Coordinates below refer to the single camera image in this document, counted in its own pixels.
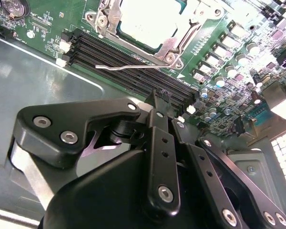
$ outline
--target motherboard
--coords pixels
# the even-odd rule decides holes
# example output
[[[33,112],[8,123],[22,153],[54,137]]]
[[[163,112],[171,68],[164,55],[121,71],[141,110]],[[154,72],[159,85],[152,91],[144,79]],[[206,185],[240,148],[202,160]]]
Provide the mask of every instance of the motherboard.
[[[162,85],[215,135],[286,119],[286,0],[0,0],[0,37],[140,99]]]

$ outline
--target black clamp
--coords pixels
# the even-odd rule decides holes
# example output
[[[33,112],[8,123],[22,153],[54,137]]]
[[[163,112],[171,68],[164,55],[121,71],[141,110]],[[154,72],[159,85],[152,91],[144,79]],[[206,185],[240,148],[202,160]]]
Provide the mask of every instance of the black clamp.
[[[128,155],[144,154],[140,205],[153,223],[191,218],[181,211],[186,199],[181,199],[177,164],[182,161],[190,183],[201,187],[218,228],[286,229],[286,215],[210,139],[195,141],[187,126],[173,119],[167,92],[154,90],[147,102],[153,107],[148,111],[129,99],[27,107],[17,115],[13,136],[19,147],[53,171],[74,167],[88,146],[96,150],[131,144]],[[64,192],[76,182],[86,184],[85,179],[71,182]],[[54,196],[49,207],[59,198]]]

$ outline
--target electrolytic capacitor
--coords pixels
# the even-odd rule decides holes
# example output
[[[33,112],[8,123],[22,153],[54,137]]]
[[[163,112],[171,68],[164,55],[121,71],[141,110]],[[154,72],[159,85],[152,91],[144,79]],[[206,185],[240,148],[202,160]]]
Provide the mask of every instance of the electrolytic capacitor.
[[[205,113],[205,114],[204,114],[204,121],[205,121],[205,122],[209,122],[209,121],[211,120],[211,118],[210,118],[209,115],[210,115],[209,113]]]
[[[262,82],[261,77],[259,76],[259,74],[254,74],[252,76],[252,79],[253,79],[253,81],[254,81],[254,83],[255,83],[255,85],[257,87],[263,86],[263,82]]]
[[[202,97],[204,99],[206,99],[208,97],[208,89],[207,88],[201,89],[200,97]]]
[[[246,57],[245,54],[241,53],[238,56],[236,56],[235,59],[238,62],[238,64],[241,66],[245,66],[245,65],[249,64],[249,59]]]
[[[215,83],[217,87],[223,87],[225,85],[225,80],[222,76],[218,76],[215,78]]]
[[[210,116],[211,118],[214,118],[216,115],[217,115],[216,108],[211,108],[211,109],[209,110],[209,116]]]
[[[246,48],[249,54],[252,56],[256,56],[260,53],[260,48],[255,42],[248,44]]]
[[[225,71],[227,72],[227,75],[229,78],[234,78],[237,74],[237,70],[235,70],[235,67],[233,65],[229,65],[225,68]]]
[[[259,104],[261,102],[261,98],[259,97],[258,93],[255,91],[251,93],[251,98],[254,104]]]

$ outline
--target white component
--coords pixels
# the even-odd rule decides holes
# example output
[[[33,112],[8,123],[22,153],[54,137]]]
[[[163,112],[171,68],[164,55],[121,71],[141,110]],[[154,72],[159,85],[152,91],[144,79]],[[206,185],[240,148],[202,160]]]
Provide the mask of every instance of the white component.
[[[35,37],[34,31],[33,30],[27,31],[27,36],[28,36],[28,38],[33,39]]]
[[[56,64],[58,65],[58,66],[60,66],[60,67],[64,67],[64,66],[66,66],[67,65],[67,62],[66,61],[64,61],[63,59],[61,59],[61,58],[57,58],[56,59]]]
[[[181,18],[176,0],[123,0],[121,11],[121,31],[154,49],[173,36]]]
[[[229,78],[234,78],[237,74],[237,70],[235,70],[234,66],[232,65],[227,66],[225,71],[227,72]]]
[[[185,122],[185,119],[184,119],[183,117],[181,117],[181,116],[178,117],[178,120],[179,120],[180,122],[182,122],[182,123]]]
[[[259,46],[254,42],[248,44],[246,48],[247,48],[247,51],[249,52],[249,54],[252,56],[256,56],[261,52]]]
[[[192,115],[192,114],[194,114],[194,113],[196,112],[196,109],[195,109],[194,106],[189,105],[189,106],[187,107],[186,111]]]
[[[220,46],[217,46],[215,49],[214,49],[214,53],[220,57],[226,57],[227,56],[227,50],[220,47]]]
[[[244,54],[239,54],[238,56],[236,56],[235,59],[241,66],[246,66],[247,64],[249,64],[249,59]]]
[[[246,37],[249,35],[249,33],[243,27],[241,27],[239,25],[235,25],[230,30],[230,32],[239,38]]]
[[[221,43],[224,44],[225,46],[229,47],[229,48],[234,48],[234,47],[240,46],[239,42],[237,42],[236,40],[234,40],[233,38],[231,38],[229,36],[225,36],[225,38],[223,38]]]
[[[61,40],[59,43],[59,48],[63,50],[65,53],[70,50],[71,42],[65,42],[64,40]]]
[[[208,67],[208,66],[206,66],[206,65],[204,65],[204,64],[202,64],[202,65],[199,67],[199,70],[202,71],[202,72],[205,73],[205,74],[208,74],[208,73],[210,72],[211,68]]]
[[[205,62],[209,63],[210,65],[216,66],[216,65],[218,65],[219,59],[217,59],[213,56],[208,56],[208,58],[205,60]]]
[[[204,76],[199,73],[194,73],[193,78],[198,81],[202,81],[204,79]]]

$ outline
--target black mount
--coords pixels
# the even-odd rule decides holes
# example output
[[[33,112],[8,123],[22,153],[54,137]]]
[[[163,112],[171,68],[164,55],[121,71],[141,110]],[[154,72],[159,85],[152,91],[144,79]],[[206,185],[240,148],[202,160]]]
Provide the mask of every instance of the black mount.
[[[286,229],[286,215],[210,139],[193,139],[174,119],[167,92],[145,102],[149,109],[123,98],[19,111],[15,142],[53,170],[67,173],[87,146],[131,144],[61,188],[40,228]],[[51,124],[36,125],[38,116]],[[65,131],[77,141],[62,141]]]

